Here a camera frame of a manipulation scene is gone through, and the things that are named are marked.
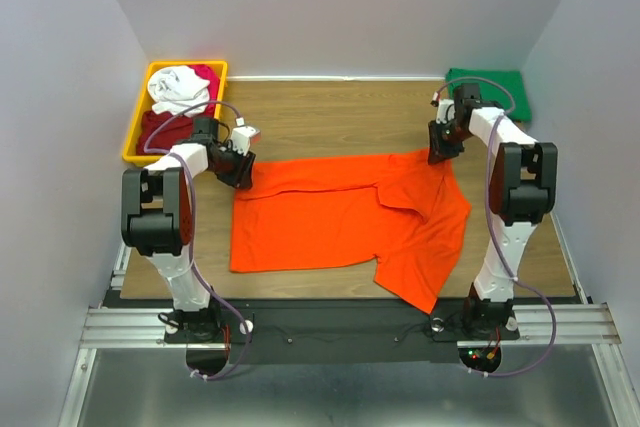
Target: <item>yellow plastic tray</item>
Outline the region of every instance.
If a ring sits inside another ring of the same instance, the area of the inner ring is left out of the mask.
[[[136,145],[138,144],[138,138],[140,137],[141,131],[140,123],[142,121],[142,114],[151,110],[151,106],[153,105],[153,99],[149,95],[149,92],[147,92],[147,83],[149,82],[149,78],[155,72],[164,67],[193,64],[208,65],[216,73],[220,78],[220,88],[218,89],[218,97],[215,100],[222,100],[224,88],[227,84],[227,63],[224,60],[162,60],[158,62],[151,62],[147,69],[147,74],[144,77],[144,81],[142,82],[142,87],[140,88],[136,109],[133,113],[131,124],[129,124],[127,140],[122,148],[122,158],[125,162],[131,162],[138,167],[144,167],[145,165],[156,162],[160,158],[159,155],[138,155],[136,153]],[[216,109],[216,119],[219,119],[221,111],[221,108]]]

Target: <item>clothing pile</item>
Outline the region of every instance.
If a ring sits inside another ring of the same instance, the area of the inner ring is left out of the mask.
[[[219,88],[220,78],[208,65],[177,65],[155,72],[147,83],[147,90],[155,104],[142,115],[142,131],[136,153],[145,154],[145,142],[163,122],[187,107],[217,99]],[[194,117],[213,117],[218,107],[207,105],[188,112],[158,133],[148,147],[171,149],[175,143],[191,135]]]

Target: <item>wooden table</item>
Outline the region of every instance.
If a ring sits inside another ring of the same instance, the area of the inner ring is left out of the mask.
[[[429,105],[439,82],[236,82],[227,100],[262,131],[253,151],[260,160],[285,160],[356,154],[409,152],[429,144]],[[473,208],[464,249],[440,296],[464,297],[482,266],[489,235],[483,210],[486,148],[478,139],[465,143],[454,160],[456,179]],[[224,297],[353,298],[391,297],[373,282],[376,262],[314,271],[233,274],[229,245],[233,191],[212,174],[196,179],[198,212],[196,261]],[[553,223],[536,229],[520,267],[522,280],[547,295],[573,295]],[[529,295],[517,291],[517,295]],[[132,252],[121,296],[169,298],[155,268]]]

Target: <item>red cloth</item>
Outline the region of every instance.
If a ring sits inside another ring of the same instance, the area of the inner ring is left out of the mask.
[[[213,69],[204,64],[194,64],[189,67],[194,70],[198,77],[209,81],[209,87],[207,87],[207,90],[209,91],[209,99],[216,100],[218,98],[218,90],[220,89],[220,78],[216,75]],[[204,114],[202,115],[213,117],[217,107],[218,105],[207,105],[204,109]],[[152,110],[142,114],[142,121],[140,123],[142,131],[140,132],[140,137],[138,138],[138,143],[136,145],[136,153],[138,155],[145,155],[144,143],[169,117],[171,117],[169,112],[156,114]],[[188,138],[192,131],[193,117],[182,116],[171,122],[167,128],[156,135],[153,142],[151,142],[151,145],[149,145],[149,148],[169,150],[179,140]]]
[[[220,78],[216,75],[213,69],[204,64],[194,64],[189,67],[194,70],[198,77],[209,81],[209,87],[207,87],[207,90],[209,91],[209,100],[217,100],[218,91],[220,90]],[[204,109],[204,113],[213,117],[217,107],[218,105],[216,104],[207,105]]]
[[[138,144],[136,145],[136,153],[138,155],[146,155],[144,153],[144,143],[147,141],[149,136],[170,117],[171,114],[169,112],[156,114],[153,110],[148,110],[142,114],[142,132],[140,132]],[[149,148],[169,150],[179,140],[188,138],[192,131],[193,118],[184,116],[178,117],[153,138]]]

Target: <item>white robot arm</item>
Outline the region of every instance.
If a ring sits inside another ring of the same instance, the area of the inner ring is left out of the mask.
[[[464,151],[462,142],[471,136],[491,149],[488,223],[500,253],[491,240],[471,286],[464,316],[469,322],[482,319],[504,326],[511,316],[513,281],[517,280],[527,241],[555,203],[558,151],[554,144],[540,143],[524,133],[504,117],[497,103],[483,101],[477,84],[463,83],[454,89],[453,101],[434,98],[432,103],[438,112],[436,120],[429,123],[430,164],[457,157]],[[523,176],[523,170],[529,176]]]
[[[258,129],[242,121],[231,131],[231,141],[221,142],[217,120],[196,118],[188,140],[174,145],[146,168],[123,174],[123,240],[147,257],[164,278],[173,298],[171,325],[177,328],[188,328],[194,322],[206,324],[207,318],[218,322],[213,318],[211,296],[191,268],[193,199],[189,198],[185,167],[191,180],[209,170],[231,187],[250,188],[255,154],[249,149],[259,137]]]

